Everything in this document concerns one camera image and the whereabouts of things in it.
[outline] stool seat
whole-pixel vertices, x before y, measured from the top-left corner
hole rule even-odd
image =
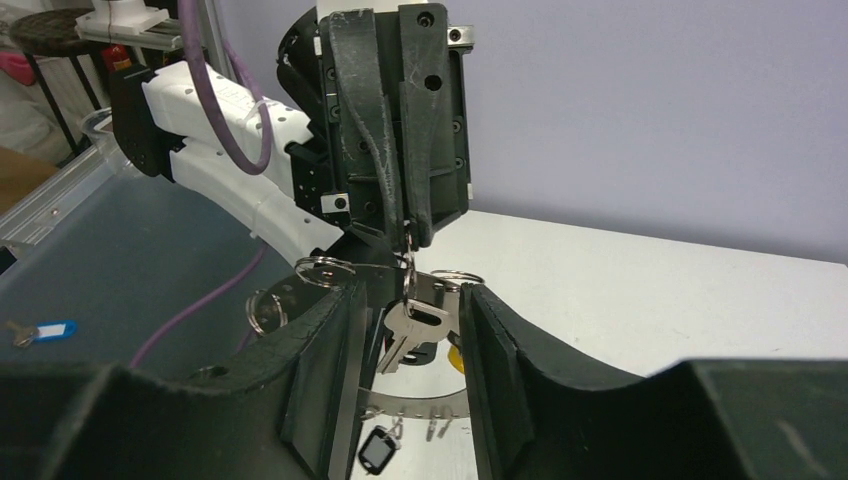
[[[77,18],[91,13],[90,8],[63,8],[36,13],[16,20],[9,27],[9,38],[30,55],[76,57],[102,48],[99,43],[79,38]]]

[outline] black stool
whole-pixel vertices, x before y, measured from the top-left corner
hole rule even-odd
[[[74,67],[74,71],[77,73],[77,77],[82,82],[85,93],[88,94],[91,104],[95,110],[99,110],[100,102],[97,100],[97,96],[91,88],[91,83],[89,83],[77,57],[80,55],[89,55],[95,65],[97,65],[98,61],[102,63],[102,59],[99,58],[100,51],[106,48],[107,45],[82,40],[77,35],[76,30],[74,30],[77,24],[77,18],[91,11],[90,8],[65,8],[36,13],[15,21],[9,28],[9,38],[20,47],[27,61],[29,61],[33,72],[35,72],[35,78],[38,80],[44,96],[47,97],[47,103],[50,104],[53,115],[56,116],[56,121],[59,122],[59,127],[62,128],[62,133],[65,134],[65,138],[71,146],[71,151],[75,155],[82,153],[82,145],[78,144],[71,134],[68,123],[62,115],[56,99],[53,98],[53,94],[50,92],[50,87],[41,73],[38,62],[35,60],[35,55],[68,58]]]

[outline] orange object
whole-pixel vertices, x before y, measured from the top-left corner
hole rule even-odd
[[[465,375],[465,362],[462,361],[462,354],[459,353],[459,349],[453,345],[451,345],[451,349],[448,352],[448,361],[451,362],[451,365],[453,365],[453,368],[455,368],[456,371]]]

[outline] white tabletop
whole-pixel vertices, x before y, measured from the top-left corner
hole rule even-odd
[[[610,365],[650,375],[692,357],[848,358],[845,265],[469,212],[436,235],[418,269],[464,270],[528,321]],[[374,390],[432,396],[464,387],[440,345],[427,367]],[[378,418],[373,425],[390,425]],[[426,442],[404,422],[389,479],[476,479],[468,420]],[[365,478],[356,467],[353,478]]]

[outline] gray wall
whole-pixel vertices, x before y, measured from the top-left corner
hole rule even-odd
[[[219,0],[277,85],[309,0]],[[848,2],[458,0],[475,209],[848,262]]]

